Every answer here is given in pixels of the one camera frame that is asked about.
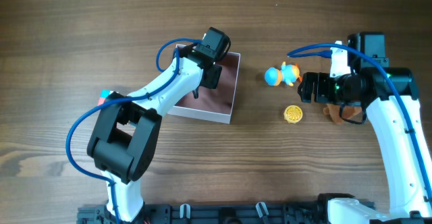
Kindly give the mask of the colourful puzzle cube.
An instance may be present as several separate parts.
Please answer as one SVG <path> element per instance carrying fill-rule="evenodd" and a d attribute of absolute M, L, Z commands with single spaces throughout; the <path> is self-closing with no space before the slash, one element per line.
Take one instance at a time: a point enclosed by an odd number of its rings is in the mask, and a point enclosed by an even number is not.
<path fill-rule="evenodd" d="M 105 102 L 106 98 L 112 93 L 112 90 L 102 90 L 97 105 L 102 105 Z"/>

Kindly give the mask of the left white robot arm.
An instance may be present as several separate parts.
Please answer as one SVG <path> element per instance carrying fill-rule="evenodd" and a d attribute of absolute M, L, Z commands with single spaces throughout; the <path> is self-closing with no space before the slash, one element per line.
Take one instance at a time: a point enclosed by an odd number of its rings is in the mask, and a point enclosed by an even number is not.
<path fill-rule="evenodd" d="M 144 221 L 140 178 L 154 157 L 162 119 L 188 93 L 217 87 L 218 61 L 228 49 L 200 42 L 176 48 L 170 67 L 147 86 L 128 96 L 109 92 L 97 106 L 87 154 L 101 171 L 109 199 L 96 209 L 96 223 Z"/>

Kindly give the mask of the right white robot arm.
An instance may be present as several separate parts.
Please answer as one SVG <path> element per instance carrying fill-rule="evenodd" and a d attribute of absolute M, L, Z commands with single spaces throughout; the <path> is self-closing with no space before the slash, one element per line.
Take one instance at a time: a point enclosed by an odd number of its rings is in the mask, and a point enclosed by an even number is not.
<path fill-rule="evenodd" d="M 298 86 L 302 102 L 359 107 L 381 149 L 389 187 L 389 212 L 380 213 L 349 194 L 320 194 L 315 223 L 430 223 L 431 155 L 421 124 L 419 91 L 410 69 L 390 67 L 381 32 L 359 32 L 342 43 L 319 43 L 289 58 L 331 59 L 328 73 L 307 72 Z"/>

